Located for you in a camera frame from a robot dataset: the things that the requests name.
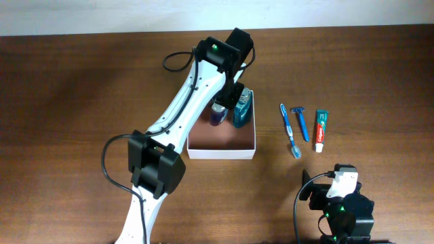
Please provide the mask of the clear hand soap pump bottle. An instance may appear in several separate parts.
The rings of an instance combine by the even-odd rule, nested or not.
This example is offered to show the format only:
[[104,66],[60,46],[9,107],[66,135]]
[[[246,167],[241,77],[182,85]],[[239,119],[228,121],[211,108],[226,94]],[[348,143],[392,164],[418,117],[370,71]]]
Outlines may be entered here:
[[229,110],[226,107],[213,103],[211,106],[210,124],[212,126],[219,126],[226,119],[228,112]]

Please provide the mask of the teal mouthwash bottle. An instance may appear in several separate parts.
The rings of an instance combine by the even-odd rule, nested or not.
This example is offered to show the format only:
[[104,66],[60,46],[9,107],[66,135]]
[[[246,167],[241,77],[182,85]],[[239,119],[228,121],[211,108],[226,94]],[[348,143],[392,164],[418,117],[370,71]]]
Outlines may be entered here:
[[243,127],[247,123],[251,103],[252,92],[245,87],[233,111],[233,125],[236,128]]

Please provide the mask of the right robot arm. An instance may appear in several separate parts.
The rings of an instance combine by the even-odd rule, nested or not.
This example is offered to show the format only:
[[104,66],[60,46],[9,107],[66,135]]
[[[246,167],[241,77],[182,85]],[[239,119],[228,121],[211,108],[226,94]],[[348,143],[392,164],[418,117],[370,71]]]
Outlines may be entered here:
[[322,233],[320,243],[369,243],[374,225],[374,202],[360,193],[357,168],[336,164],[332,171],[311,177],[302,171],[299,200],[309,201],[309,209],[321,211],[319,220],[326,220],[331,233]]

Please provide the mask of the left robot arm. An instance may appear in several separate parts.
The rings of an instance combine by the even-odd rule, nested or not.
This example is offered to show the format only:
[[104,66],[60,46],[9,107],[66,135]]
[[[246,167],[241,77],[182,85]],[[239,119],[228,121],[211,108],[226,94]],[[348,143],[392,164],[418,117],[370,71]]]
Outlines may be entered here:
[[165,112],[144,133],[114,136],[127,139],[128,171],[132,186],[113,185],[131,194],[127,218],[117,243],[149,243],[164,199],[172,194],[186,171],[181,153],[199,116],[211,101],[235,108],[244,85],[239,82],[254,55],[250,34],[235,28],[225,41],[201,40],[187,52],[189,74]]

